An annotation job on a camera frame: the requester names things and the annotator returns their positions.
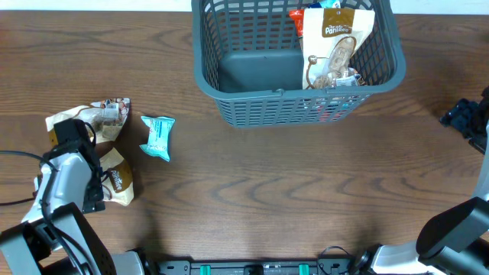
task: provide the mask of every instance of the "wooden table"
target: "wooden table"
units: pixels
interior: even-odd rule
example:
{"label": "wooden table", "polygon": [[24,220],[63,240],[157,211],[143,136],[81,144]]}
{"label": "wooden table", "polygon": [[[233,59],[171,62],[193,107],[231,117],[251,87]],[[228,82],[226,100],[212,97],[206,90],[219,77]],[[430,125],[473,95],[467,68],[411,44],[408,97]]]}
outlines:
{"label": "wooden table", "polygon": [[[327,126],[238,130],[193,78],[190,13],[0,12],[1,149],[50,149],[44,118],[111,97],[132,99],[114,146],[137,198],[87,215],[112,253],[194,259],[316,257],[415,240],[464,202],[482,154],[438,122],[489,83],[481,16],[398,15],[407,75]],[[171,162],[144,154],[141,115],[176,118]],[[0,201],[29,197],[34,160],[2,156]],[[30,204],[0,208],[0,230]],[[63,257],[55,253],[54,258]],[[8,273],[0,257],[0,273]]]}

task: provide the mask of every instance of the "white wall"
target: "white wall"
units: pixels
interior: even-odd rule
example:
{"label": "white wall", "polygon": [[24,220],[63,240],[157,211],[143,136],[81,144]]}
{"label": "white wall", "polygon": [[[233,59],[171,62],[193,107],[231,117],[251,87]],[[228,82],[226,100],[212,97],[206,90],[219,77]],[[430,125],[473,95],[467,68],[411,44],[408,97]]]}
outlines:
{"label": "white wall", "polygon": [[[489,0],[390,0],[398,14],[489,15]],[[0,10],[190,11],[190,0],[0,0]]]}

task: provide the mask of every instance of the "basket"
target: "basket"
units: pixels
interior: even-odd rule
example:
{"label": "basket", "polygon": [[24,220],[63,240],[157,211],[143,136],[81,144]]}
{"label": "basket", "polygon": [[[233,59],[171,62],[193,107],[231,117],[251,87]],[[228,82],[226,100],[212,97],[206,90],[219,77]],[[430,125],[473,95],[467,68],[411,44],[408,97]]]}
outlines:
{"label": "basket", "polygon": [[385,0],[342,0],[375,10],[374,29],[350,59],[367,86],[302,89],[303,55],[288,14],[313,0],[192,0],[194,73],[236,128],[330,123],[406,74],[396,21]]}

